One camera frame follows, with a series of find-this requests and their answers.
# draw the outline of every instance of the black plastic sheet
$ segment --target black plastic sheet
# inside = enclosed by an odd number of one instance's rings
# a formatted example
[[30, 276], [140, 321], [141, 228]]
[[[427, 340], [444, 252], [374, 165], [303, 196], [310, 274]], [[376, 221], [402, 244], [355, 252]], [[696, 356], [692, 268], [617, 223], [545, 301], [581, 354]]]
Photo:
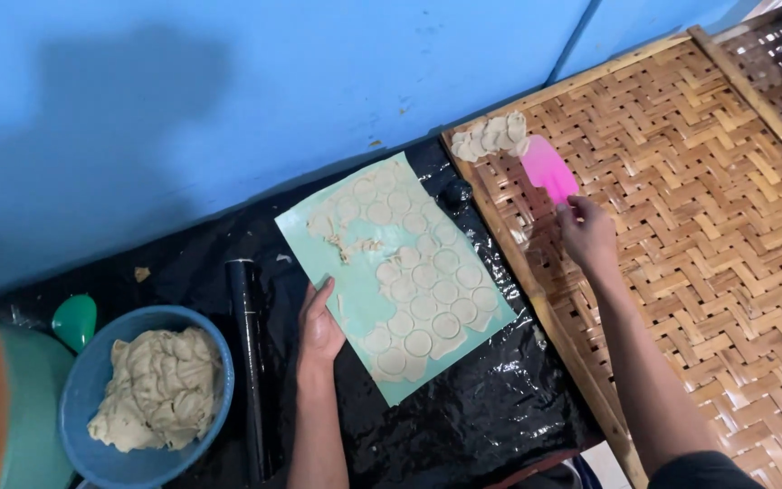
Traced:
[[[353, 487], [482, 487], [560, 450], [579, 449], [601, 434], [556, 352], [534, 321], [519, 286], [476, 210], [461, 204], [459, 181], [436, 139], [406, 150], [421, 183], [467, 234], [492, 273], [515, 322], [389, 408], [348, 344], [334, 364], [350, 482]], [[294, 433], [297, 312], [307, 283], [274, 217], [339, 180], [323, 178], [233, 211], [134, 250], [87, 264], [0, 297], [0, 322], [49, 329], [72, 294], [90, 294], [98, 325], [138, 307], [177, 304], [210, 317], [229, 341], [235, 362], [240, 339], [229, 316], [224, 263], [253, 259], [269, 294], [269, 370], [279, 383], [279, 437], [290, 460]], [[135, 267], [151, 273], [142, 283]], [[236, 372], [243, 379], [241, 368]], [[246, 399], [237, 381], [223, 430], [208, 453], [166, 487], [244, 487]], [[283, 468], [262, 487], [282, 487]]]

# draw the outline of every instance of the person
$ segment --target person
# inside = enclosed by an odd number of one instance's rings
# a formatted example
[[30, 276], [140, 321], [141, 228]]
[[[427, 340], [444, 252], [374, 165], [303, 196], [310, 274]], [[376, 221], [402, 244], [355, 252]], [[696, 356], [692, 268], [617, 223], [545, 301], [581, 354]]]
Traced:
[[[585, 197], [557, 208], [569, 257], [584, 272], [600, 310], [626, 423], [650, 489], [761, 489], [720, 452], [687, 391], [651, 339], [620, 274], [614, 221]], [[288, 488], [348, 487], [334, 392], [334, 358], [345, 336], [325, 306], [330, 278], [312, 284], [300, 311], [295, 448]]]

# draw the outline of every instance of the black rolling pin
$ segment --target black rolling pin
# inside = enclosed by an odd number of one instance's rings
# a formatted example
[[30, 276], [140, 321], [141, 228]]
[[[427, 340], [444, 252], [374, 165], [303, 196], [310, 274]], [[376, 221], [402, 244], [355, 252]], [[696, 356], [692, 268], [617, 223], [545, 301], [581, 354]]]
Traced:
[[270, 479], [281, 459], [274, 441], [276, 419], [268, 406], [275, 389], [267, 384], [264, 348], [269, 340], [262, 325], [260, 311], [264, 290], [259, 276], [261, 269], [252, 260], [238, 259], [225, 263], [231, 295], [231, 313], [237, 321], [243, 358], [246, 363], [246, 468], [249, 486]]

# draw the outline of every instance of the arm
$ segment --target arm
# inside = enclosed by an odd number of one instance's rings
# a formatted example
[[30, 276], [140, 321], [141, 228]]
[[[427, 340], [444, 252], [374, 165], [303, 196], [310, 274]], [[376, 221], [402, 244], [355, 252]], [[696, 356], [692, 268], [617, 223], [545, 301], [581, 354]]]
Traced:
[[596, 296], [620, 406], [647, 476], [681, 455], [720, 450], [623, 283], [614, 221], [586, 198], [569, 203], [574, 208], [557, 212], [563, 243]]
[[295, 449], [288, 489], [348, 487], [334, 390], [334, 359], [346, 337], [325, 306], [333, 290], [333, 278], [319, 292], [310, 283], [300, 308]]

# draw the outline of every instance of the floor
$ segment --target floor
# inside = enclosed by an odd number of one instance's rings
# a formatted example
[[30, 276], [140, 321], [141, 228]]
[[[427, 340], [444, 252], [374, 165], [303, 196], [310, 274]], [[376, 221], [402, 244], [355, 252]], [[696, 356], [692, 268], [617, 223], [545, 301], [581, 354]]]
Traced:
[[602, 483], [602, 489], [629, 489], [629, 481], [620, 470], [617, 459], [611, 448], [608, 448], [608, 442], [603, 441], [590, 450], [581, 453], [587, 464], [590, 465], [596, 477]]

